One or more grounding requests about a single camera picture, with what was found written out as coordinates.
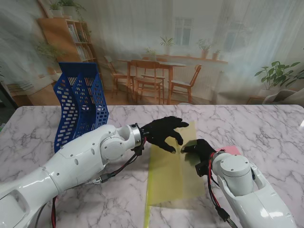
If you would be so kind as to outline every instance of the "bookshelf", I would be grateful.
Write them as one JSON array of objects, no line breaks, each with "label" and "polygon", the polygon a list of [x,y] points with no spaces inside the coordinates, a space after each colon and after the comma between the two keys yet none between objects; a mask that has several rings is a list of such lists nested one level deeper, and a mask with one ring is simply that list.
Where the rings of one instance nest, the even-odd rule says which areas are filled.
[{"label": "bookshelf", "polygon": [[104,84],[91,38],[85,33],[85,22],[66,18],[41,18],[38,23],[48,43],[65,52],[65,55],[57,58],[58,62],[96,63]]}]

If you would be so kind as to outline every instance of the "blue basket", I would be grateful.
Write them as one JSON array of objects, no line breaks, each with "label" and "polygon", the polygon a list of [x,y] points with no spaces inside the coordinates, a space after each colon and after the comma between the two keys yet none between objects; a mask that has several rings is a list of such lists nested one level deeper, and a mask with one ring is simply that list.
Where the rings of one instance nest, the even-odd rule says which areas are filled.
[{"label": "blue basket", "polygon": [[[62,79],[69,85],[68,91],[71,92],[73,100],[70,106],[69,104],[61,103],[63,102],[61,97],[57,96],[64,109],[62,109],[61,120],[55,137],[55,152],[70,140],[106,124],[109,116],[96,63],[59,63],[59,65],[63,72],[61,77],[64,77]],[[73,125],[72,133],[69,134],[73,137],[66,138],[64,141],[59,140],[58,142],[60,131],[66,129],[64,124],[67,123],[66,118],[69,117],[63,113],[66,105],[68,107],[77,107],[69,110],[69,112],[77,111],[72,113],[76,114],[77,122]]]},{"label": "blue basket", "polygon": [[61,106],[61,119],[54,142],[54,151],[56,153],[61,146],[74,138],[79,113],[77,100],[65,73],[62,73],[55,84],[54,91]]}]

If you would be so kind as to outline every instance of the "wooden chair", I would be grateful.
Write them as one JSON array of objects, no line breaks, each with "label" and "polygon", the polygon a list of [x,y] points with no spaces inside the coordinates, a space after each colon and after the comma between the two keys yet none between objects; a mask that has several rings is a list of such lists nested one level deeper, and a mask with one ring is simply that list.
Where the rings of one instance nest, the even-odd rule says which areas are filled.
[{"label": "wooden chair", "polygon": [[[125,85],[126,85],[126,88],[127,88],[127,92],[129,91],[129,88],[128,88],[128,80],[127,80],[127,75],[125,75],[124,73],[120,73],[120,72],[117,72],[112,64],[112,59],[110,56],[105,56],[105,61],[106,63],[108,64],[110,70],[111,70],[111,76],[113,78],[113,87],[112,87],[112,98],[113,98],[113,94],[114,94],[114,91],[116,91],[116,95],[117,95],[117,92],[118,92],[118,80],[119,79],[126,79],[126,82],[125,82]],[[131,80],[131,86],[132,86],[132,91],[134,93],[134,78],[135,76],[130,76],[130,80]]]},{"label": "wooden chair", "polygon": [[[191,79],[190,84],[185,83],[185,82],[179,82],[179,81],[172,80],[171,81],[171,94],[172,93],[188,94],[188,102],[191,104],[191,102],[192,102],[191,88],[194,86],[196,78],[199,75],[200,69],[201,69],[201,65],[196,65],[195,66],[195,72],[194,72],[193,78]],[[187,92],[180,91],[180,90],[174,90],[175,86],[185,88],[185,89],[187,89]]]},{"label": "wooden chair", "polygon": [[[157,79],[156,69],[160,67],[159,62],[143,61],[143,60],[132,60],[131,65],[135,67],[135,101],[138,101],[138,92],[143,94],[143,91],[154,92],[155,103],[157,102],[158,92],[158,104],[161,104],[161,83],[162,81]],[[153,69],[153,78],[138,77],[138,68]]]},{"label": "wooden chair", "polygon": [[[149,60],[148,57],[143,57],[142,58],[143,60]],[[156,58],[156,61],[159,61],[159,62],[167,62],[167,60],[165,58]],[[154,78],[154,76],[152,75],[148,75],[146,74],[146,69],[144,70],[144,74],[142,75],[142,77],[144,78]],[[164,76],[164,69],[162,69],[162,76],[157,76],[156,79],[160,79],[161,80],[161,89],[162,89],[162,103],[164,103],[164,100],[165,100],[165,76]]]}]

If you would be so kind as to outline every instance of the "robotic arm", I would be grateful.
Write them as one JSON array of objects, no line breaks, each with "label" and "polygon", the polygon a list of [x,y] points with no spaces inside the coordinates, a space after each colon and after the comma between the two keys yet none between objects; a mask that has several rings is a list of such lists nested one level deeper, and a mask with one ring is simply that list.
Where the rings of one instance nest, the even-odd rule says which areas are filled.
[{"label": "robotic arm", "polygon": [[[198,139],[197,145],[182,150],[199,155],[201,163],[196,165],[199,176],[207,175],[210,181],[211,170],[214,172],[219,187],[243,228],[296,228],[288,207],[256,165],[246,157],[216,152],[204,139]],[[212,199],[214,194],[212,190],[209,192]],[[233,228],[237,227],[217,202],[215,208],[224,221]]]},{"label": "robotic arm", "polygon": [[170,116],[142,128],[135,124],[121,128],[103,125],[70,141],[43,166],[0,186],[0,228],[29,226],[46,202],[91,180],[126,150],[142,147],[145,140],[173,152],[174,148],[164,140],[172,136],[182,145],[183,140],[174,129],[186,126],[182,119]]}]

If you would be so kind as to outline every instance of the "yellow fabric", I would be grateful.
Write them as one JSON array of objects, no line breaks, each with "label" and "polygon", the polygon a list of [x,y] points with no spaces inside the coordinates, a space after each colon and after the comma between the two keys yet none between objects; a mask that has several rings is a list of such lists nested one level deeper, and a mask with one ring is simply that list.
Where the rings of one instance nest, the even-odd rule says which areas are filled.
[{"label": "yellow fabric", "polygon": [[[176,129],[184,139],[185,145],[188,141],[196,140],[194,122],[186,128]],[[179,199],[194,198],[204,195],[204,183],[195,170],[199,163],[191,161],[187,154],[181,153],[174,138],[168,137],[166,142],[176,149],[176,154],[169,153],[158,146],[151,146],[151,158],[149,164],[147,200],[144,227],[149,224],[149,207],[159,203]]]}]

